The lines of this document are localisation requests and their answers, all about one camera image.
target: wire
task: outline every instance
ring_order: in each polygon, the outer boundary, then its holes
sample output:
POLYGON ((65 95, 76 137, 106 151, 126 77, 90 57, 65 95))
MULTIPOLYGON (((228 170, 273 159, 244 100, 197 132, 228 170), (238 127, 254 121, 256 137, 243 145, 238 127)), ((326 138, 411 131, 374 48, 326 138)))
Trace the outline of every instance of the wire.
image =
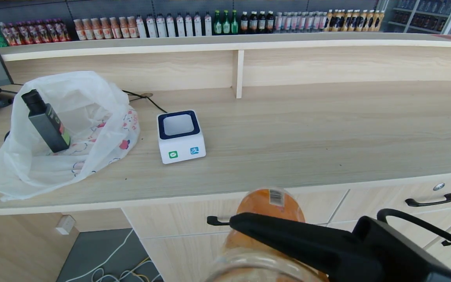
POLYGON ((136 94, 127 90, 121 90, 125 93, 127 93, 129 96, 135 96, 137 98, 130 100, 130 102, 136 101, 136 100, 140 100, 140 99, 147 99, 149 100, 154 106, 156 106, 156 108, 158 108, 160 111, 164 112, 165 114, 168 114, 167 111, 165 111, 164 109, 162 109, 160 106, 158 106, 158 104, 156 104, 151 98, 147 97, 147 96, 143 96, 140 94, 136 94))
POLYGON ((377 220, 387 223, 387 220, 386 220, 387 216, 394 216, 394 217, 404 219, 404 220, 409 221, 415 225, 418 225, 424 229, 427 229, 427 230, 433 232, 434 234, 436 234, 440 237, 443 237, 444 239, 446 239, 448 241, 451 241, 450 233, 448 233, 440 228, 437 228, 436 226, 432 225, 431 223, 427 223, 426 221, 424 221, 420 218, 417 218, 408 213, 404 213, 402 211, 398 211, 398 210, 394 210, 394 209, 381 209, 377 213, 377 220))

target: white bottle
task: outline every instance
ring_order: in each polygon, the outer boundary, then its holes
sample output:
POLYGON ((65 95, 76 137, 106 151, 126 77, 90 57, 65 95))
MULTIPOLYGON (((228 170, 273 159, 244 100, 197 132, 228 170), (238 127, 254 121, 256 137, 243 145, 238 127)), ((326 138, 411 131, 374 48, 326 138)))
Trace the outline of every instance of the white bottle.
POLYGON ((193 37, 193 18, 190 16, 189 12, 186 14, 186 36, 187 37, 193 37))
POLYGON ((206 12, 206 16, 204 16, 204 35, 211 36, 211 16, 209 12, 206 12))
POLYGON ((156 30, 156 24, 154 23, 154 18, 152 17, 152 14, 147 15, 145 23, 147 23, 147 32, 149 32, 149 38, 157 38, 158 32, 156 30))
POLYGON ((159 37, 168 37, 168 34, 166 33, 166 24, 165 20, 163 18, 163 14, 159 14, 156 18, 156 26, 158 27, 158 35, 159 37))
POLYGON ((195 15, 195 33, 196 36, 203 36, 203 31, 202 31, 202 25, 201 25, 201 16, 199 15, 198 12, 196 12, 195 15))
POLYGON ((145 34, 144 19, 140 15, 137 15, 136 22, 137 22, 137 29, 138 29, 138 34, 140 35, 140 38, 147 38, 147 34, 145 34))
POLYGON ((166 16, 166 28, 168 29, 168 37, 176 37, 175 35, 175 23, 170 13, 166 16))
POLYGON ((177 22, 177 33, 179 37, 186 37, 186 28, 184 27, 184 18, 180 13, 177 13, 177 17, 175 18, 177 22))

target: black bottle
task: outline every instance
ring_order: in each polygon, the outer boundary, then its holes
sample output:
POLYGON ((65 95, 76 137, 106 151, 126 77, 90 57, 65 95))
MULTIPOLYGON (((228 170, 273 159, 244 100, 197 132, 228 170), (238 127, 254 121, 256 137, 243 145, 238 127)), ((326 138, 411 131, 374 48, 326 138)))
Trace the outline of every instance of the black bottle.
POLYGON ((36 89, 22 95, 22 100, 31 110, 29 120, 53 152, 66 150, 70 145, 70 135, 50 104, 45 104, 36 89))

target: beverage bottle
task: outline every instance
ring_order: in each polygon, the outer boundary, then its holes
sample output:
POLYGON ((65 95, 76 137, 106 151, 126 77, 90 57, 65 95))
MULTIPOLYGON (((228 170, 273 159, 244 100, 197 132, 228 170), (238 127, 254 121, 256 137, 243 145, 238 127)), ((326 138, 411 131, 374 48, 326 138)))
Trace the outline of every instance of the beverage bottle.
POLYGON ((15 41, 15 38, 13 37, 11 30, 9 30, 9 28, 5 25, 5 23, 0 22, 0 28, 1 28, 1 33, 3 34, 3 37, 5 37, 8 45, 16 46, 17 43, 15 41))
POLYGON ((86 39, 94 40, 95 34, 93 34, 93 28, 92 28, 92 24, 90 23, 90 20, 88 18, 83 18, 82 21, 83 21, 83 29, 86 34, 86 39))
POLYGON ((281 18, 283 18, 283 13, 281 12, 277 12, 276 13, 276 20, 274 21, 274 32, 275 33, 280 33, 281 32, 281 27, 282 25, 282 21, 281 18))
POLYGON ((175 34, 175 22, 173 16, 170 13, 166 15, 166 29, 168 29, 168 37, 176 37, 175 34))
POLYGON ((25 45, 25 39, 23 38, 22 34, 20 34, 18 27, 14 27, 12 23, 8 23, 8 27, 11 34, 13 34, 13 38, 15 38, 15 43, 17 45, 25 45))
POLYGON ((128 32, 130 32, 130 38, 138 38, 138 28, 137 22, 134 16, 129 16, 128 18, 128 32))
POLYGON ((184 19, 186 22, 186 36, 193 37, 193 18, 189 14, 189 12, 186 14, 186 18, 184 19))
POLYGON ((222 33, 231 33, 231 23, 229 23, 229 11, 224 10, 224 20, 222 21, 222 33))
POLYGON ((179 33, 179 37, 186 37, 186 28, 184 27, 184 18, 180 13, 177 13, 177 18, 175 18, 177 22, 177 32, 179 33))
POLYGON ((154 22, 152 14, 147 15, 147 18, 145 18, 145 23, 147 24, 147 33, 149 34, 149 38, 157 38, 158 31, 156 30, 156 23, 154 22))
POLYGON ((260 11, 258 15, 257 33, 265 33, 265 11, 260 11))
POLYGON ((201 16, 199 15, 199 12, 197 11, 195 14, 195 33, 196 36, 202 36, 203 35, 203 27, 201 25, 201 16))
POLYGON ((306 20, 307 20, 307 11, 303 11, 301 18, 300 18, 300 23, 299 23, 299 32, 304 32, 305 28, 306 28, 306 20))
MULTIPOLYGON (((215 24, 218 21, 218 10, 215 11, 215 24)), ((211 27, 211 16, 208 11, 206 11, 206 15, 204 15, 204 35, 205 36, 211 36, 213 33, 216 34, 214 31, 215 28, 211 27)))
POLYGON ((256 11, 252 11, 252 14, 250 15, 249 19, 249 33, 250 34, 256 34, 256 28, 258 25, 258 17, 256 15, 256 11))
POLYGON ((109 21, 111 21, 111 34, 114 39, 121 39, 123 38, 123 34, 121 33, 121 29, 118 25, 118 20, 116 17, 112 16, 109 18, 109 21))
POLYGON ((347 10, 346 15, 344 16, 344 24, 342 25, 341 31, 347 31, 349 29, 349 26, 351 25, 351 18, 352 10, 347 10))
POLYGON ((231 33, 232 34, 238 34, 238 30, 239 30, 237 13, 238 12, 236 10, 233 10, 233 20, 231 21, 231 33))
POLYGON ((363 12, 358 16, 358 23, 356 24, 355 31, 361 31, 363 29, 363 24, 365 22, 365 18, 368 14, 368 10, 363 10, 363 12))
POLYGON ((292 12, 292 24, 290 25, 290 32, 294 33, 297 32, 297 12, 292 12))
POLYGON ((40 44, 43 43, 41 36, 39 35, 38 28, 36 27, 36 23, 34 21, 27 21, 27 28, 29 29, 29 33, 31 34, 34 43, 40 44))
POLYGON ((273 33, 274 32, 274 12, 268 11, 267 16, 265 17, 265 32, 273 33))
POLYGON ((215 22, 213 23, 213 32, 216 35, 222 34, 222 24, 220 23, 220 11, 215 10, 215 22))
POLYGON ((102 30, 102 25, 100 24, 100 21, 98 18, 92 18, 92 29, 93 29, 93 35, 95 36, 95 39, 100 40, 104 39, 104 32, 102 30))
POLYGON ((248 33, 248 16, 247 12, 243 12, 240 18, 240 34, 247 34, 248 33))
POLYGON ((330 9, 330 10, 328 10, 328 13, 326 14, 326 21, 325 21, 325 25, 323 27, 323 31, 324 32, 329 31, 330 30, 330 26, 333 24, 332 21, 335 21, 334 18, 333 18, 332 11, 333 10, 330 9))

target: orange bottle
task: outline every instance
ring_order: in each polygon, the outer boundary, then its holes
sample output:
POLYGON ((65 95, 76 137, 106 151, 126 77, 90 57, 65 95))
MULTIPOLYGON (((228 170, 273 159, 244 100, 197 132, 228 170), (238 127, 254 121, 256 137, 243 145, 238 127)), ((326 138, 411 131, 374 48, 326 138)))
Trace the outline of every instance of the orange bottle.
POLYGON ((116 18, 113 16, 112 18, 109 19, 111 20, 112 36, 115 39, 123 38, 123 35, 121 34, 121 29, 119 28, 118 21, 116 21, 116 18))
POLYGON ((130 30, 128 29, 128 23, 126 22, 126 18, 124 16, 119 18, 119 27, 121 28, 123 38, 130 38, 130 30))
POLYGON ((100 18, 100 22, 102 23, 102 33, 104 34, 104 38, 112 39, 111 26, 109 25, 107 18, 100 18))

